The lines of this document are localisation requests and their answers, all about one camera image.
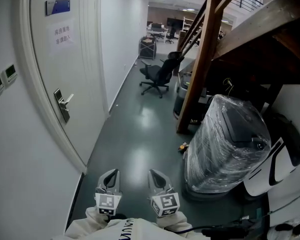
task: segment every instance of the black cable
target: black cable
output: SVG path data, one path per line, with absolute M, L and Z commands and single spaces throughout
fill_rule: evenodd
M 269 211 L 266 215 L 262 216 L 261 218 L 257 218 L 256 222 L 259 221 L 259 220 L 262 220 L 263 218 L 267 217 L 267 216 L 270 216 L 280 210 L 282 210 L 283 208 L 291 205 L 294 201 L 298 200 L 300 198 L 300 195 L 298 197 L 296 197 L 295 199 L 293 199 L 292 201 L 288 202 L 287 204 L 285 204 L 284 206 L 276 209 L 276 210 L 273 210 L 273 211 Z M 230 221 L 228 224 L 232 224 L 232 223 L 235 223 L 235 222 L 242 222 L 244 221 L 244 219 L 236 219 L 236 220 L 233 220 L 233 221 Z M 181 235 L 181 234 L 185 234 L 185 233 L 188 233 L 190 231 L 194 231 L 194 230 L 200 230 L 200 229 L 214 229 L 214 228 L 222 228 L 224 225 L 215 225 L 215 226 L 196 226 L 196 227 L 193 227 L 193 228 L 189 228 L 189 229 L 186 229 L 186 230 L 183 230 L 183 231 L 179 231 L 179 232 L 174 232 L 174 231 L 171 231 L 171 230 L 168 230 L 172 233 L 175 233 L 177 235 Z

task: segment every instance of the white desk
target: white desk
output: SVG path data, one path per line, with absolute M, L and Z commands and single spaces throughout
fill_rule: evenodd
M 152 30 L 146 30 L 146 33 L 148 34 L 162 34 L 164 35 L 164 38 L 163 38 L 163 43 L 165 44 L 166 43 L 166 37 L 167 37 L 167 33 L 168 33 L 168 29 L 165 28 L 165 32 L 159 32 L 159 31 L 152 31 Z

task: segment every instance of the white door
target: white door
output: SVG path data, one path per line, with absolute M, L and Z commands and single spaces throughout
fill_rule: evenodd
M 98 66 L 96 0 L 68 0 L 69 11 L 46 15 L 46 2 L 51 1 L 60 0 L 30 0 L 35 55 L 59 122 L 87 165 L 106 119 Z M 58 89 L 65 101 L 73 94 L 63 106 L 65 110 L 55 97 Z

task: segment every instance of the white marker cube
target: white marker cube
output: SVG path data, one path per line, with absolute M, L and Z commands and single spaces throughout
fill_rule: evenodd
M 95 193 L 96 210 L 99 214 L 116 215 L 121 195 Z
M 173 215 L 180 208 L 178 193 L 155 195 L 151 198 L 151 206 L 159 217 Z

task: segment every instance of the green floor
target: green floor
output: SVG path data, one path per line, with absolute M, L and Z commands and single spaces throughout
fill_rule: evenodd
M 158 54 L 152 64 L 162 65 Z M 156 215 L 148 203 L 148 170 L 156 169 L 170 177 L 179 193 L 180 211 L 194 226 L 218 225 L 236 220 L 243 215 L 255 217 L 260 203 L 241 205 L 230 193 L 223 199 L 209 202 L 191 202 L 181 195 L 182 156 L 178 146 L 189 142 L 195 132 L 190 127 L 188 135 L 176 133 L 177 120 L 173 115 L 176 98 L 176 77 L 172 77 L 169 92 L 162 89 L 160 99 L 155 89 L 144 96 L 147 86 L 139 72 L 143 64 L 138 61 L 132 68 L 113 106 L 110 118 L 105 122 L 83 178 L 74 206 L 72 220 L 85 217 L 85 210 L 95 205 L 94 193 L 98 178 L 111 169 L 119 169 L 123 197 L 118 212 L 128 218 L 143 218 L 155 222 Z

